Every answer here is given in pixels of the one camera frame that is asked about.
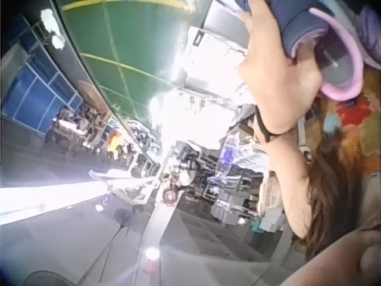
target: wall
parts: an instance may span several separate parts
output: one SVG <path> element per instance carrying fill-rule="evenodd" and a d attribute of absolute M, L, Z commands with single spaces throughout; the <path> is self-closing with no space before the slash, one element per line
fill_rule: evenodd
<path fill-rule="evenodd" d="M 24 17 L 14 20 L 4 35 L 4 41 L 10 49 L 8 52 L 19 44 L 28 58 L 2 98 L 1 113 L 7 119 L 43 135 L 62 105 L 75 111 L 83 100 L 52 61 Z"/>

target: colorful fabric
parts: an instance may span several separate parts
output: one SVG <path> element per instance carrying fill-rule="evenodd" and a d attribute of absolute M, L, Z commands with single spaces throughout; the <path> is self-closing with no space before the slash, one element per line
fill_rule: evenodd
<path fill-rule="evenodd" d="M 380 80 L 379 71 L 366 66 L 363 91 L 356 101 L 328 100 L 326 105 L 327 114 L 336 113 L 340 118 L 343 131 L 361 142 L 366 175 L 380 171 Z"/>

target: merchandise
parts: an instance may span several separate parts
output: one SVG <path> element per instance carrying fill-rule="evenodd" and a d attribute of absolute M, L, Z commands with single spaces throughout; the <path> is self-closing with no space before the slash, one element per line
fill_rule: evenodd
<path fill-rule="evenodd" d="M 381 17 L 369 6 L 360 14 L 361 41 L 375 61 L 381 64 Z"/>
<path fill-rule="evenodd" d="M 226 177 L 233 166 L 235 150 L 239 145 L 238 135 L 228 135 L 224 147 L 221 151 L 220 158 L 216 165 L 216 177 Z"/>
<path fill-rule="evenodd" d="M 381 64 L 378 63 L 367 51 L 368 40 L 362 36 L 364 31 L 363 27 L 361 27 L 361 25 L 363 25 L 361 21 L 364 21 L 365 18 L 368 17 L 366 13 L 369 11 L 364 10 L 361 16 L 362 19 L 359 19 L 360 16 L 356 15 L 342 0 L 320 0 L 320 2 L 328 7 L 331 14 L 333 14 L 332 17 L 343 25 L 343 27 L 345 27 L 345 29 L 352 35 L 358 48 L 360 49 L 364 62 L 378 70 L 381 70 Z M 380 39 L 381 33 L 379 31 L 377 32 L 377 29 L 374 29 L 373 31 L 372 37 L 378 37 L 378 39 Z"/>

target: black wristband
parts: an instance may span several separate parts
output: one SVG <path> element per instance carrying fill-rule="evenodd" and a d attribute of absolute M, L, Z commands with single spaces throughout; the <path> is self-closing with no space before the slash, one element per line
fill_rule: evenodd
<path fill-rule="evenodd" d="M 255 116 L 257 118 L 258 127 L 260 128 L 260 131 L 264 136 L 264 142 L 269 143 L 272 139 L 284 134 L 273 134 L 267 130 L 267 128 L 263 124 L 261 113 L 257 105 L 255 106 Z"/>

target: person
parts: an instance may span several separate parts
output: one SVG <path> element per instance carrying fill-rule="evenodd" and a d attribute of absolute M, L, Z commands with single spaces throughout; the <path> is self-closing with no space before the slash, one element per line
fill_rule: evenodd
<path fill-rule="evenodd" d="M 286 58 L 266 1 L 250 0 L 249 5 L 252 15 L 241 13 L 250 37 L 239 73 L 257 102 L 256 140 L 279 179 L 290 227 L 307 240 L 311 260 L 370 216 L 380 215 L 379 189 L 363 188 L 361 156 L 350 156 L 340 130 L 323 135 L 307 164 L 288 131 L 311 108 L 322 83 L 315 42 L 301 43 L 295 60 Z"/>
<path fill-rule="evenodd" d="M 380 249 L 380 222 L 375 219 L 372 225 L 344 235 L 281 286 L 380 285 L 380 264 L 372 261 L 372 254 Z"/>

